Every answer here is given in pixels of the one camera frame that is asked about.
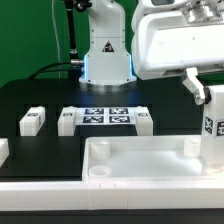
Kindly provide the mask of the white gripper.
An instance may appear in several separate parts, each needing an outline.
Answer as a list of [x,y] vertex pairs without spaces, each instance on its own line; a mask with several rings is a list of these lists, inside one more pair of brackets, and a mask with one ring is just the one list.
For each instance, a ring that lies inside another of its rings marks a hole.
[[183,69],[182,83],[194,95],[195,103],[211,101],[209,88],[197,76],[198,70],[224,65],[224,8],[220,21],[196,24],[189,24],[180,10],[146,13],[137,8],[132,29],[132,59],[139,78],[162,78],[166,72]]

